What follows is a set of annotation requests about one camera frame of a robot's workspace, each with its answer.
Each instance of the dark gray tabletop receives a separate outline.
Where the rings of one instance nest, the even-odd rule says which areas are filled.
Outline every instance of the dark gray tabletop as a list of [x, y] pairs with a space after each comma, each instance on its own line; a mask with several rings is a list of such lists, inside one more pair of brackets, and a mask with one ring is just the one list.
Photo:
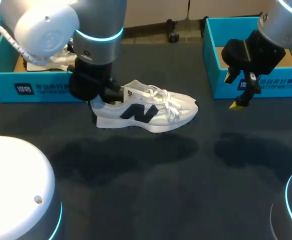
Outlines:
[[114, 65], [196, 98], [190, 124], [170, 133], [97, 129], [84, 103], [0, 104], [0, 135], [51, 161], [66, 240], [271, 240], [269, 211], [292, 174], [292, 98], [244, 111], [213, 100], [202, 45], [124, 45]]

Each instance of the cable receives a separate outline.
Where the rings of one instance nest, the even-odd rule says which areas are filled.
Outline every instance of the cable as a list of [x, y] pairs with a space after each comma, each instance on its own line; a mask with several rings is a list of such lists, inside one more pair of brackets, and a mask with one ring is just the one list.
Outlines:
[[5, 37], [5, 39], [22, 55], [23, 58], [27, 59], [28, 61], [39, 65], [39, 66], [44, 66], [46, 65], [50, 58], [45, 58], [44, 60], [38, 60], [35, 57], [31, 56], [28, 52], [26, 52], [17, 42], [16, 40], [11, 37], [11, 35], [5, 30], [2, 26], [0, 26], [0, 33], [2, 36]]

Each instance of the robotic arm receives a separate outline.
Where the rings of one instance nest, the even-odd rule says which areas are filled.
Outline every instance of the robotic arm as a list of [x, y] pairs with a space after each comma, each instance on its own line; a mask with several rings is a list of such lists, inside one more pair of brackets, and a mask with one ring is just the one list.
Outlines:
[[28, 60], [44, 65], [73, 37], [78, 56], [70, 92], [88, 101], [115, 88], [126, 0], [0, 0], [0, 32]]
[[292, 49], [292, 0], [276, 0], [270, 10], [263, 12], [254, 30], [245, 41], [231, 39], [222, 51], [229, 65], [225, 83], [231, 84], [243, 71], [247, 81], [244, 93], [231, 108], [247, 107], [254, 94], [261, 94], [258, 78], [268, 75]]

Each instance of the shoe sole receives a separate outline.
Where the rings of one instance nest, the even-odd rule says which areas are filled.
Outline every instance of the shoe sole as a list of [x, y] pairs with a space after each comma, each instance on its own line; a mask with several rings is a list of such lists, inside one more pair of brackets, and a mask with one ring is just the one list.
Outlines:
[[174, 129], [177, 129], [181, 126], [186, 125], [189, 123], [195, 116], [186, 121], [178, 122], [169, 126], [155, 126], [149, 125], [147, 123], [136, 121], [132, 119], [113, 119], [113, 118], [105, 118], [97, 116], [97, 124], [96, 126], [100, 129], [120, 129], [126, 128], [130, 126], [141, 127], [150, 131], [151, 133], [164, 133]]

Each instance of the n logo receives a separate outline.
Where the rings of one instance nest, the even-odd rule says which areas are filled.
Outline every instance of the n logo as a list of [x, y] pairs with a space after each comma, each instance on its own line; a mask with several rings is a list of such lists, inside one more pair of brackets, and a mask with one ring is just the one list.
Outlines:
[[155, 105], [152, 105], [150, 109], [145, 113], [145, 106], [142, 104], [131, 104], [130, 107], [120, 116], [122, 119], [129, 119], [132, 116], [136, 121], [149, 123], [154, 116], [157, 115], [158, 109]]

